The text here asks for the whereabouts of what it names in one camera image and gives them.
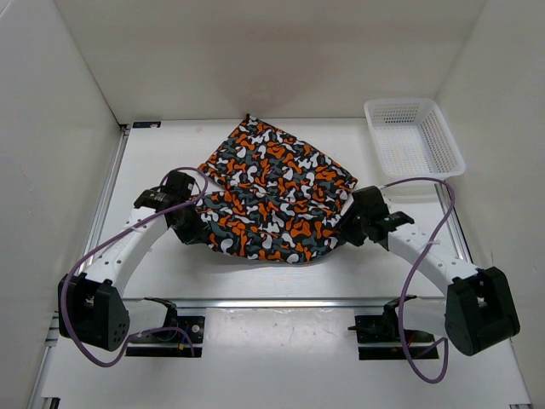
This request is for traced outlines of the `orange camouflage shorts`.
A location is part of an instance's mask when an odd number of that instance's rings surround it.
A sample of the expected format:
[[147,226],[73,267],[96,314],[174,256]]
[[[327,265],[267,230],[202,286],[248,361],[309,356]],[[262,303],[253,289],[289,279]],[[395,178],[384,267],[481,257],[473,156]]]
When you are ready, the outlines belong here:
[[294,135],[248,114],[198,168],[221,187],[195,205],[211,250],[297,264],[344,244],[337,227],[358,180]]

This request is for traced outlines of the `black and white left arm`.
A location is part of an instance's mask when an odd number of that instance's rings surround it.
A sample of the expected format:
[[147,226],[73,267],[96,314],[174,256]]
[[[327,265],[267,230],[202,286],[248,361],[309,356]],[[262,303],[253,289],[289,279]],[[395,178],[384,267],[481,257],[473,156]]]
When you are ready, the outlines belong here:
[[158,186],[135,200],[124,228],[91,250],[58,286],[60,334],[79,348],[115,351],[132,337],[153,334],[166,342],[175,337],[179,321],[168,300],[145,297],[125,304],[123,294],[146,254],[168,231],[186,244],[205,241],[208,228],[196,205],[203,193],[192,191],[192,167],[171,170]]

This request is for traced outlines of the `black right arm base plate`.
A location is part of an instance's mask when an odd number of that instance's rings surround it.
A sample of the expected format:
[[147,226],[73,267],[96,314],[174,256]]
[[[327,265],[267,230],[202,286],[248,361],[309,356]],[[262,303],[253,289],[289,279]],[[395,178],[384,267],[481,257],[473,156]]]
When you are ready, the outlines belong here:
[[[404,360],[405,355],[398,328],[387,329],[380,315],[356,315],[349,326],[357,337],[360,361]],[[404,332],[410,355],[415,360],[437,360],[439,353],[432,334],[406,330]]]

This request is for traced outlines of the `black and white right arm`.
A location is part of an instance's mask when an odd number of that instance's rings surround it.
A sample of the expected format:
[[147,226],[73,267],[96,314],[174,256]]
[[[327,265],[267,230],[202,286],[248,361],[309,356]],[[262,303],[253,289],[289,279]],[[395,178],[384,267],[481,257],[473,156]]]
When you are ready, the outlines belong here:
[[386,303],[380,321],[359,327],[371,340],[400,341],[412,331],[446,338],[459,352],[475,355],[520,332],[519,317],[506,274],[455,257],[430,239],[402,211],[392,213],[378,187],[352,194],[341,217],[341,236],[361,246],[366,239],[416,267],[443,297],[407,295]]

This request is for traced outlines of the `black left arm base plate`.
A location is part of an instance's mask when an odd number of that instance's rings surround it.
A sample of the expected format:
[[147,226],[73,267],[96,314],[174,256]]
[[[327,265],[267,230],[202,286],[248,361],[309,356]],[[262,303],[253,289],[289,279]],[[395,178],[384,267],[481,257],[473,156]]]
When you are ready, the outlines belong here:
[[205,312],[203,309],[178,308],[168,324],[181,328],[137,338],[125,350],[127,357],[139,358],[201,358],[204,348]]

